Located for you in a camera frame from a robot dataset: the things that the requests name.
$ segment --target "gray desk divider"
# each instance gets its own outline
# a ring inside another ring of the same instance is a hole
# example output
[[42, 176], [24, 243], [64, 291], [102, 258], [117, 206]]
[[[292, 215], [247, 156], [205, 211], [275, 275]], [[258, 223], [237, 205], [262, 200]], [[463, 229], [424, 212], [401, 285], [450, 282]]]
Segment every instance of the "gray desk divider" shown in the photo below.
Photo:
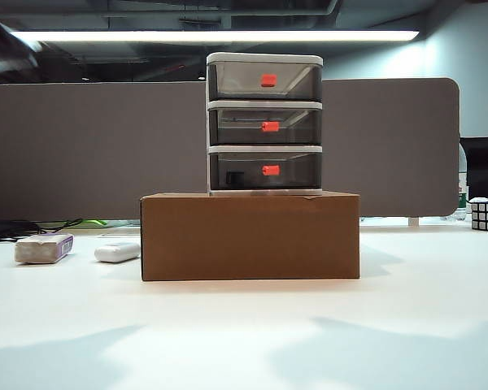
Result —
[[[0, 219], [135, 219], [138, 199], [206, 191], [203, 82], [0, 85]], [[361, 214], [457, 203], [448, 79], [325, 80], [323, 188]]]

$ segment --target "ceiling light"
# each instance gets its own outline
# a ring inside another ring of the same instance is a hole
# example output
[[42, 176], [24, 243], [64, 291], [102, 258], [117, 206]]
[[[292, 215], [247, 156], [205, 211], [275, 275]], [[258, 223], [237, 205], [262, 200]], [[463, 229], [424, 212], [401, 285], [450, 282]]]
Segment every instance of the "ceiling light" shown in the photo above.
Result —
[[26, 41], [43, 42], [386, 42], [411, 41], [417, 31], [14, 31]]

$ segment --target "cardboard box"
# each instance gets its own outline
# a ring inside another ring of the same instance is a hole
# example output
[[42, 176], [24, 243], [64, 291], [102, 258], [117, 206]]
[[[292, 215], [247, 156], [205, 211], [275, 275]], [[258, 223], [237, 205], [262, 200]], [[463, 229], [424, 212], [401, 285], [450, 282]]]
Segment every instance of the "cardboard box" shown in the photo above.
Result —
[[359, 196], [141, 199], [143, 280], [359, 278]]

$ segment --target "eraser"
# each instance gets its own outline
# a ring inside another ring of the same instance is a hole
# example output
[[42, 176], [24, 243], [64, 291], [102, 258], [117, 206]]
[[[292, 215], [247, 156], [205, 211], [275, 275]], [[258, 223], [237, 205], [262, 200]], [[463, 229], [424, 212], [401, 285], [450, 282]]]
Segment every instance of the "eraser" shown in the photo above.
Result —
[[124, 262], [139, 256], [139, 244], [133, 242], [118, 242], [100, 246], [94, 251], [94, 256], [100, 262]]
[[63, 233], [36, 234], [16, 241], [15, 261], [51, 264], [72, 249], [73, 235]]

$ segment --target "red drawer handle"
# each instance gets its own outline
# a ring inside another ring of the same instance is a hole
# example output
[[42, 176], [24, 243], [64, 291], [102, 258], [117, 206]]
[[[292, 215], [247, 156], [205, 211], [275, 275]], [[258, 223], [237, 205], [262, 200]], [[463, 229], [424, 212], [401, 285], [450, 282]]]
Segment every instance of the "red drawer handle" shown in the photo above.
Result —
[[264, 176], [278, 176], [280, 175], [280, 165], [264, 165], [262, 174]]
[[278, 122], [262, 122], [262, 132], [277, 132], [279, 129]]
[[277, 75], [264, 73], [260, 80], [260, 85], [263, 87], [274, 87], [277, 85]]

